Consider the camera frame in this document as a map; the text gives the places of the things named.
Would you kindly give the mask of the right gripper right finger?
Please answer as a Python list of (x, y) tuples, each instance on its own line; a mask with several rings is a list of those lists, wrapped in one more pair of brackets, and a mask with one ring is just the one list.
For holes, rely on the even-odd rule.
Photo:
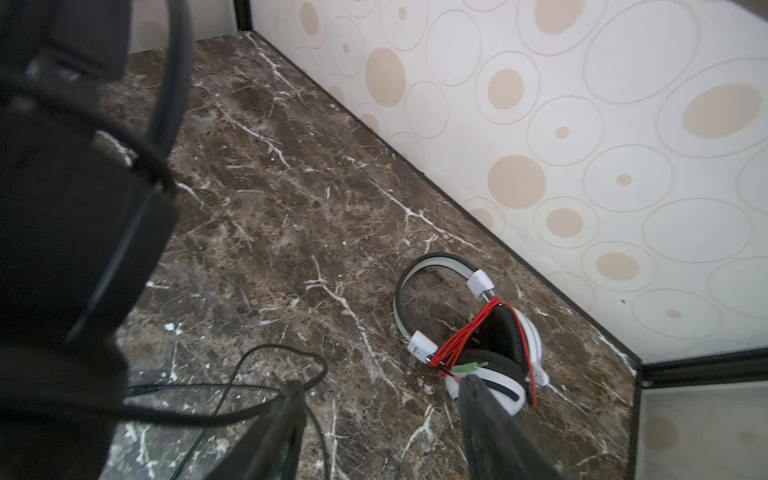
[(459, 383), (458, 407), (472, 479), (558, 479), (560, 474), (476, 376)]

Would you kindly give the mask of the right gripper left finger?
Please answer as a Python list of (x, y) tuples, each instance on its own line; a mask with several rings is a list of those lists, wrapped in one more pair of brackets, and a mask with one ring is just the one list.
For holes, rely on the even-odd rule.
[(294, 479), (307, 417), (304, 389), (289, 381), (207, 479)]

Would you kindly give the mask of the white headphones with red cable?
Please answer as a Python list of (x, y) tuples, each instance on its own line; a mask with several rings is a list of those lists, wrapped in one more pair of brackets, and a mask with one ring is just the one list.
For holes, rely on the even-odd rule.
[[(473, 297), (483, 303), (475, 317), (441, 345), (408, 323), (402, 300), (406, 283), (428, 268), (458, 274)], [(538, 390), (549, 385), (542, 366), (540, 334), (525, 314), (496, 294), (495, 284), (484, 270), (453, 254), (424, 254), (400, 276), (392, 308), (409, 353), (440, 372), (453, 400), (458, 399), (460, 380), (477, 376), (512, 416), (527, 405), (538, 405)]]

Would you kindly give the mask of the black blue headphones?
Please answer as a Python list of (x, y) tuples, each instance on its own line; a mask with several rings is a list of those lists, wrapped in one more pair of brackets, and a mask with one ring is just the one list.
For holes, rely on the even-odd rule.
[(212, 415), (130, 405), (115, 333), (178, 219), (168, 159), (194, 60), (189, 7), (171, 1), (165, 76), (137, 135), (102, 113), (127, 62), (127, 1), (1, 5), (1, 475), (96, 479), (116, 427), (213, 429)]

